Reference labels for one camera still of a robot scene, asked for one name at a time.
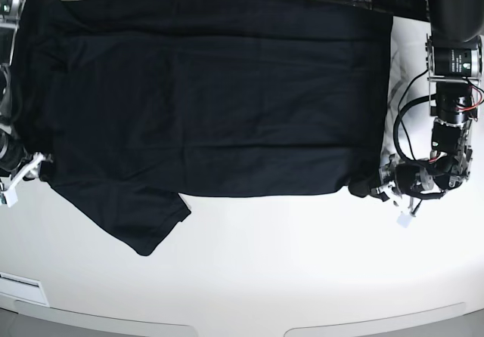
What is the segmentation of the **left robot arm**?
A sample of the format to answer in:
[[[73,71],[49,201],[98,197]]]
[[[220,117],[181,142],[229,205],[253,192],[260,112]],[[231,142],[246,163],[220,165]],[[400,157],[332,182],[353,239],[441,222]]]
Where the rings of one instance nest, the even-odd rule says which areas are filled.
[[[400,101],[392,126],[396,149],[380,167],[366,190],[382,201],[391,200],[413,217],[423,201],[441,199],[470,176],[472,124],[483,103],[483,0],[427,0],[431,32],[427,36],[429,82],[426,96]],[[409,110],[428,104],[433,118],[431,151],[426,159],[403,151],[399,133]],[[401,206],[403,197],[408,206]]]

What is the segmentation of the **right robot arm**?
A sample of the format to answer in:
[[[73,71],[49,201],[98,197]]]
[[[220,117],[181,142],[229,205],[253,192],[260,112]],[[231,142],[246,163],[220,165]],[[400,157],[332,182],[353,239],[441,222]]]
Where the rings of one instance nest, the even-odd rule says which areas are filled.
[[[11,65],[25,4],[26,0],[1,0],[1,204],[7,206],[16,203],[21,181],[39,178],[42,166],[53,161],[51,154],[28,152],[14,130],[21,96],[14,90]]]

